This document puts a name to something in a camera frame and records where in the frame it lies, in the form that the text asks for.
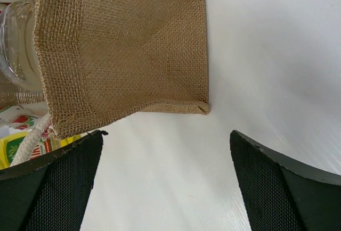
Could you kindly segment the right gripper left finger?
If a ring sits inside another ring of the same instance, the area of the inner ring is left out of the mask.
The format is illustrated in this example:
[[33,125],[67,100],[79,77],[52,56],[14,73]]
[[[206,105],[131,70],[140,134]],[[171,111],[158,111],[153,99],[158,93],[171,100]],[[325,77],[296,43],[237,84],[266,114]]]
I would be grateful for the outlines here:
[[2,169],[1,230],[80,230],[107,134]]

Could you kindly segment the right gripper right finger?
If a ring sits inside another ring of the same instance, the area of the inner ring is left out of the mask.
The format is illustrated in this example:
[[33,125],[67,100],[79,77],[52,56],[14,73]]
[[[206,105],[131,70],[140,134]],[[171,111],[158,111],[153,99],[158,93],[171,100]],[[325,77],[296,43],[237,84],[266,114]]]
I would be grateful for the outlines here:
[[230,134],[230,151],[252,230],[340,230],[340,175],[237,130]]

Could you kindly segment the yellow bottle red cap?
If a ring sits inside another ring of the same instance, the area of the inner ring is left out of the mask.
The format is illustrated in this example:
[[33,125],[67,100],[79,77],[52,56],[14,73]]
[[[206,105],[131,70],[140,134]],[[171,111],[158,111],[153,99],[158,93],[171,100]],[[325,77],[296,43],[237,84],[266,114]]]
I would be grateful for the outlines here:
[[[23,131],[1,138],[1,170],[8,168],[10,166],[20,144],[22,143],[27,134],[28,134],[27,131]],[[46,136],[41,137],[40,141],[35,146],[30,159],[32,160],[37,157],[40,157],[41,155],[50,153],[80,138],[81,135],[76,135],[59,141],[52,137],[51,138],[47,138]]]

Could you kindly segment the clear jar grey lid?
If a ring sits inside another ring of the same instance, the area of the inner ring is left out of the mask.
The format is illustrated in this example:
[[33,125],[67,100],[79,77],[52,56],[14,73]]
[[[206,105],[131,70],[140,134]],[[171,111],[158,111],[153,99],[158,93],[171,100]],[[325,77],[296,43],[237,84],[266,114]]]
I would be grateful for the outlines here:
[[41,93],[39,63],[34,47],[35,2],[17,1],[1,13],[1,72],[14,85]]

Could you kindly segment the burlap watermelon canvas bag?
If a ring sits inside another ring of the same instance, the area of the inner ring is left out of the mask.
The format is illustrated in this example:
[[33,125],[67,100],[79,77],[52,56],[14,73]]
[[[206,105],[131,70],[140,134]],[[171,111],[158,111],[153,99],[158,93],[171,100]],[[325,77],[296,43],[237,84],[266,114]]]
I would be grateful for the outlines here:
[[1,125],[40,105],[12,166],[46,132],[66,139],[140,111],[209,113],[205,0],[33,1],[43,91],[1,72]]

